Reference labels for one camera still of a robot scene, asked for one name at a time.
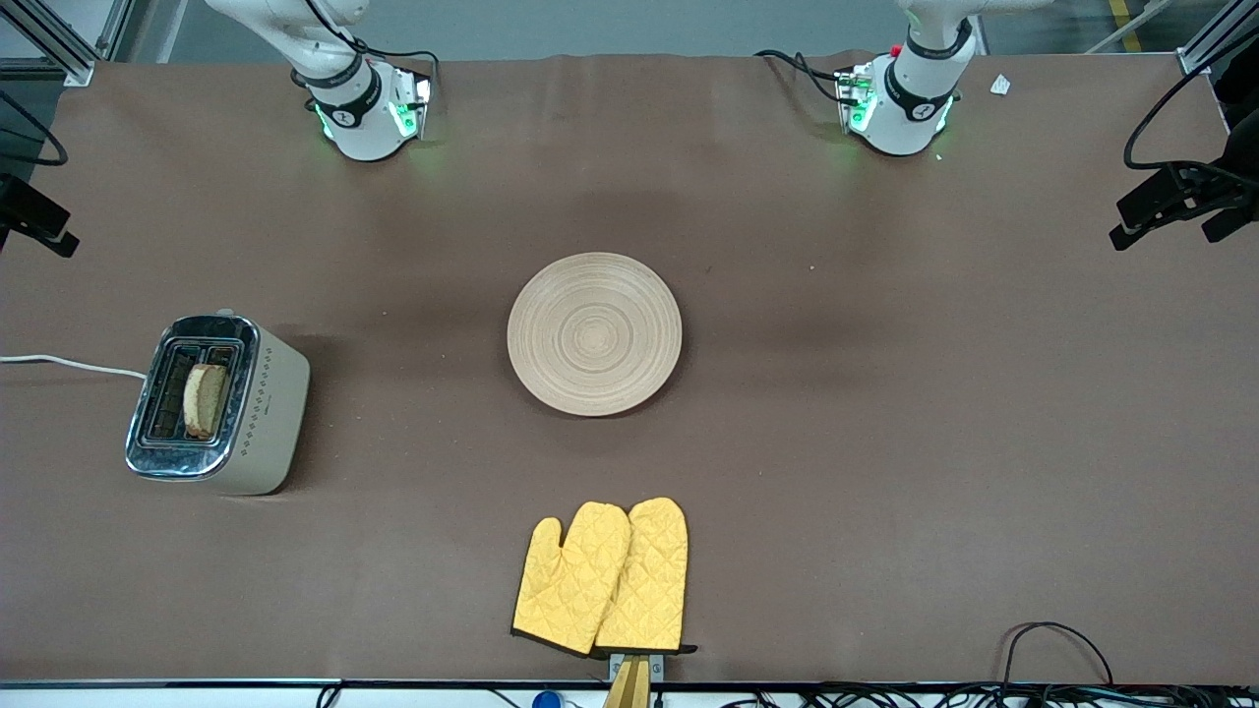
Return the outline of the brown bread slice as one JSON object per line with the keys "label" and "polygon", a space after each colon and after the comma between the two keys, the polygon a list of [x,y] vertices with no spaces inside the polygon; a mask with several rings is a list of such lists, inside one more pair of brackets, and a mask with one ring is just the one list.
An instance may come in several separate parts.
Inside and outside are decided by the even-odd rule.
{"label": "brown bread slice", "polygon": [[206,441],[217,435],[220,406],[228,388],[227,367],[196,364],[183,391],[183,418],[189,438]]}

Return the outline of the round wooden plate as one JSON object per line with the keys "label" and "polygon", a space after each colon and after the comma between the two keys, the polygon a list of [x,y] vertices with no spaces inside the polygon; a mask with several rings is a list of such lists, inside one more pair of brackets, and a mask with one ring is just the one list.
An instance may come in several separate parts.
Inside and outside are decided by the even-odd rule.
{"label": "round wooden plate", "polygon": [[539,402],[578,417],[630,412],[681,359],[679,299],[638,260],[588,252],[522,285],[507,317],[510,367]]}

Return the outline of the beige chrome two-slot toaster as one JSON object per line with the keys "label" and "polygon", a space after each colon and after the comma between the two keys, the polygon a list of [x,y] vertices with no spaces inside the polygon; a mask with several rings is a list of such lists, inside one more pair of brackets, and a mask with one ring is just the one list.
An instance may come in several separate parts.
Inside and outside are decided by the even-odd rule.
{"label": "beige chrome two-slot toaster", "polygon": [[[227,367],[217,435],[189,438],[183,391],[196,364]],[[128,469],[150,481],[256,498],[282,488],[306,408],[307,358],[266,328],[220,310],[175,320],[154,346],[125,440]]]}

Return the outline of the brown table cover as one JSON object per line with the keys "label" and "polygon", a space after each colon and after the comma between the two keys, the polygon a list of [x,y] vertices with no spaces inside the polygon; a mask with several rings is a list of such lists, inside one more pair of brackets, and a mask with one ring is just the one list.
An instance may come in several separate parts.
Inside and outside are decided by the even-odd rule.
{"label": "brown table cover", "polygon": [[[1008,94],[990,93],[995,76]],[[543,518],[687,513],[687,680],[985,680],[1070,624],[1119,682],[1259,682],[1259,226],[1110,246],[1172,55],[971,64],[930,152],[750,58],[448,62],[381,164],[279,66],[99,67],[0,254],[0,353],[149,365],[232,309],[306,355],[290,480],[123,461],[138,380],[0,367],[0,678],[584,679],[510,635]],[[510,367],[517,292],[624,254],[681,309],[637,408]]]}

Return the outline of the yellow quilted oven mitt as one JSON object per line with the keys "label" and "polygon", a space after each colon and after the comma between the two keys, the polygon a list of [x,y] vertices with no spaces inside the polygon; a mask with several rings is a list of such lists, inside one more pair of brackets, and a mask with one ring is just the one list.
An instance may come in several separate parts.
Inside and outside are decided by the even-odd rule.
{"label": "yellow quilted oven mitt", "polygon": [[544,518],[533,529],[510,631],[564,653],[592,653],[630,554],[630,517],[585,501],[568,525]]}
{"label": "yellow quilted oven mitt", "polygon": [[685,655],[689,530],[677,501],[655,498],[630,510],[630,551],[594,648],[603,653]]}

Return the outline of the wooden stick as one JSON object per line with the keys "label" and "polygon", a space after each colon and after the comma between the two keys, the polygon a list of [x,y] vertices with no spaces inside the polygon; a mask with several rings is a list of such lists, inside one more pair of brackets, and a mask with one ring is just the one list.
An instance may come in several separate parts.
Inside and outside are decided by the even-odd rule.
{"label": "wooden stick", "polygon": [[648,708],[651,669],[648,655],[622,656],[614,666],[602,708]]}

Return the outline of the aluminium frame profile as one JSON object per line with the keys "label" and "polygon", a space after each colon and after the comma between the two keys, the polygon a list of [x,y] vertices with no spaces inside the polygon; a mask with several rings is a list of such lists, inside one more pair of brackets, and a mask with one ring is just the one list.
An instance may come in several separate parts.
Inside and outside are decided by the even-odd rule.
{"label": "aluminium frame profile", "polygon": [[1228,57],[1234,44],[1246,43],[1246,33],[1259,28],[1259,0],[1225,0],[1188,43],[1176,50],[1183,76]]}
{"label": "aluminium frame profile", "polygon": [[136,0],[0,0],[0,73],[86,87],[116,57]]}

